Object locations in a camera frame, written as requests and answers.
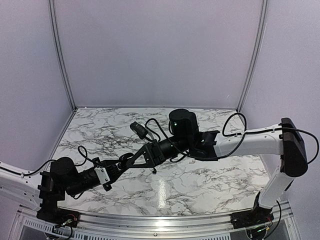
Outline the black earbud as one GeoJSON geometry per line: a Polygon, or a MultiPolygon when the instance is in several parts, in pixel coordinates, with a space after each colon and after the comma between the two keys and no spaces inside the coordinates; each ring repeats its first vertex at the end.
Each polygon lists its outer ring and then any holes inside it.
{"type": "Polygon", "coordinates": [[[152,174],[156,174],[157,173],[157,170],[155,169],[155,168],[153,168],[152,170],[151,170],[151,172],[152,172],[152,174]]]}

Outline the black earbud charging case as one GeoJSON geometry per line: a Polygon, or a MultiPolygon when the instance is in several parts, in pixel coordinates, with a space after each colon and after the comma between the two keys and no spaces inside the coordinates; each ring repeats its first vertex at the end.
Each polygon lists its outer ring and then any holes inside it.
{"type": "Polygon", "coordinates": [[[133,153],[125,153],[119,158],[118,168],[119,169],[126,169],[127,162],[134,156],[133,153]]]}

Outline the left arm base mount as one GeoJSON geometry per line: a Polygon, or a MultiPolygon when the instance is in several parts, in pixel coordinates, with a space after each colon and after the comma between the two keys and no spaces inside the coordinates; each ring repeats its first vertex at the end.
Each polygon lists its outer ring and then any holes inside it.
{"type": "Polygon", "coordinates": [[[40,209],[36,213],[36,218],[43,220],[58,227],[72,227],[78,226],[80,213],[74,210],[68,210],[58,207],[57,200],[43,199],[40,204],[40,209]]]}

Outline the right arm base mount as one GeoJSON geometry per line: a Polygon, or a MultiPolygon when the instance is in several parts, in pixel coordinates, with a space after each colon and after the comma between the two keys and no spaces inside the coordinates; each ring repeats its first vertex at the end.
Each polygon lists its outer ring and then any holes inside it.
{"type": "Polygon", "coordinates": [[[259,196],[258,193],[252,209],[234,212],[230,215],[230,223],[234,229],[251,227],[274,220],[272,208],[264,208],[259,205],[259,196]]]}

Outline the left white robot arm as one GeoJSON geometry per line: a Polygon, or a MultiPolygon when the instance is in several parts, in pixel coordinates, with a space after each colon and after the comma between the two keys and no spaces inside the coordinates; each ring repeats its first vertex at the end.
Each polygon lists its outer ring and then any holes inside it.
{"type": "Polygon", "coordinates": [[[99,185],[109,191],[111,185],[128,170],[126,161],[93,160],[93,167],[79,172],[73,160],[61,157],[51,162],[50,170],[36,174],[5,170],[0,167],[0,193],[36,211],[40,220],[61,224],[79,219],[79,212],[58,207],[66,196],[75,197],[99,185]]]}

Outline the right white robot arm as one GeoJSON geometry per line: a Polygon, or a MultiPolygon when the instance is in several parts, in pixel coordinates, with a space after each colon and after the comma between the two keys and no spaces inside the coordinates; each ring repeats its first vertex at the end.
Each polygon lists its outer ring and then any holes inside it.
{"type": "Polygon", "coordinates": [[[178,154],[209,162],[231,156],[277,155],[280,164],[264,189],[257,195],[247,219],[258,224],[294,179],[308,170],[305,143],[291,119],[243,133],[201,132],[194,112],[175,109],[169,113],[172,137],[145,144],[126,163],[128,168],[153,168],[178,154]]]}

